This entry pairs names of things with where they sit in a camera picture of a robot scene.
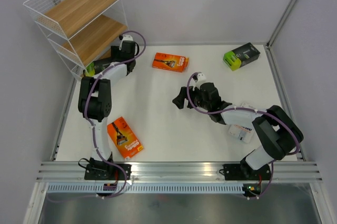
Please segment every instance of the wire rack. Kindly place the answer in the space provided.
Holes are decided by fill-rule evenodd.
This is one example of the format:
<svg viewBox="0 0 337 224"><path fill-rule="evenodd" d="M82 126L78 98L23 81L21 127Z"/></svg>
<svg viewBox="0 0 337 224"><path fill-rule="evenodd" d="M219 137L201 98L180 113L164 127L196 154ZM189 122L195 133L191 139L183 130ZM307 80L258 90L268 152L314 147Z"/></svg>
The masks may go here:
<svg viewBox="0 0 337 224"><path fill-rule="evenodd" d="M66 17L63 18L62 13L64 12L65 7L62 8L63 11L55 12L55 9L57 7L60 8L61 5L64 6L65 4L67 4L67 2L69 3L68 0L27 0L24 2L24 6L28 10L30 16L40 27L40 29L47 37L48 41L58 53L58 55L67 58L69 61L75 63L76 66L80 67L79 70L74 70L78 67L70 69L74 76L76 74L76 79L80 79L80 76L76 72L83 72L83 70L86 71L87 65L83 63L83 56L78 53L78 49L76 50L76 45L73 44L72 39L76 37L77 34L79 34L81 31L84 31L86 27L88 27L90 24L95 24L93 22L97 20L101 15L105 15L117 21L118 23L121 23L124 26L127 26L124 7L121 0L101 1L102 3L100 7L97 7L97 4L99 4L98 2L100 2L100 0L92 0L91 2L86 3L86 5L91 3L92 5L90 9L96 9L97 12L86 16L86 18L81 16L81 18L84 19L83 21L85 21L85 23L79 23L79 26L75 27L71 26L72 20L74 20L75 22L78 18L74 17L74 15L67 19ZM86 12L85 8L83 7L84 6L78 6L77 9L70 11L70 16L71 14L74 14L74 12L78 12L78 14ZM58 37L61 37L63 39L63 43L55 41L53 39L54 35L51 34L56 34ZM93 56L92 59L90 58L90 61L97 59L97 57L99 56Z"/></svg>

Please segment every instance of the wooden shelf board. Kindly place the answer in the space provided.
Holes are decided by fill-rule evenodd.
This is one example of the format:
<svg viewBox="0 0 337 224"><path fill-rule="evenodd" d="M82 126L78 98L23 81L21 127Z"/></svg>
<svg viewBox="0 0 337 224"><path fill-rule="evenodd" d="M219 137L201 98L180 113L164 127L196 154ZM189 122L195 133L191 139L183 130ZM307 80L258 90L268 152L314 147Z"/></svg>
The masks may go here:
<svg viewBox="0 0 337 224"><path fill-rule="evenodd" d="M117 0L63 0L45 13L71 37Z"/></svg>
<svg viewBox="0 0 337 224"><path fill-rule="evenodd" d="M117 38L127 27L104 15L99 16L70 42L84 66L88 66L115 38ZM72 51L68 42L63 47Z"/></svg>

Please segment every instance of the white table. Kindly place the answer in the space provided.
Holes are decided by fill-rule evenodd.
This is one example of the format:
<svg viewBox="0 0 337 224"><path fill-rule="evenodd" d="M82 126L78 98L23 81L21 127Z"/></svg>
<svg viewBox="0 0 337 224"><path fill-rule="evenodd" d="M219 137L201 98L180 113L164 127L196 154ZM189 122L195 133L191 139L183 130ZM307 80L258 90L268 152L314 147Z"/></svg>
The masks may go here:
<svg viewBox="0 0 337 224"><path fill-rule="evenodd" d="M250 144L228 135L228 125L211 121L194 109L179 110L173 103L194 72L203 72L224 101L256 108L269 108L280 100L262 45L259 59L232 72L222 61L225 52L238 45L149 46L134 71L112 88L112 111L108 123L123 116L144 146L131 161L240 161L260 145L256 134ZM156 52L190 57L184 73L152 68ZM65 123L57 161L89 158L92 135L88 122L77 109L80 83L76 84ZM123 161L113 145L114 161ZM295 161L296 156L286 157Z"/></svg>

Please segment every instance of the orange box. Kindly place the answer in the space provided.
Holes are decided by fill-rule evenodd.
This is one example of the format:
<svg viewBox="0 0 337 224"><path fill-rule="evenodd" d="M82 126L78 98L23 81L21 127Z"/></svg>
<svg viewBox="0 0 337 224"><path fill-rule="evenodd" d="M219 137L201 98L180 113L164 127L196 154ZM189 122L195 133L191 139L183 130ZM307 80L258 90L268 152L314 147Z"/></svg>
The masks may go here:
<svg viewBox="0 0 337 224"><path fill-rule="evenodd" d="M144 149L123 117L109 124L107 126L107 133L126 161Z"/></svg>
<svg viewBox="0 0 337 224"><path fill-rule="evenodd" d="M188 57L180 55L156 53L152 67L163 70L183 72L187 68L189 60L190 59Z"/></svg>

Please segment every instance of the white tabletop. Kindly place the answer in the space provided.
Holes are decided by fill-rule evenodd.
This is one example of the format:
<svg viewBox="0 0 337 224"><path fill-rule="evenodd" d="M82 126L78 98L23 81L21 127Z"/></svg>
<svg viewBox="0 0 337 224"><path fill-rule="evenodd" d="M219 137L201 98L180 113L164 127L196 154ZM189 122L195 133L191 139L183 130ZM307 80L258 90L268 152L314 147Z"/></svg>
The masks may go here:
<svg viewBox="0 0 337 224"><path fill-rule="evenodd" d="M193 109L179 110L173 103L194 72L203 72L217 87L222 100L237 106L246 102L269 108L280 100L262 45L259 59L232 72L222 57L238 45L149 46L137 60L134 71L112 88L112 111L108 123L123 116L144 146L130 161L240 161L260 146L256 134L249 144L228 135L228 125L214 123ZM156 52L190 58L184 73L152 68ZM92 135L88 122L77 109L80 83L74 91L57 161L89 158ZM114 161L123 161L113 145ZM296 156L286 157L295 161Z"/></svg>

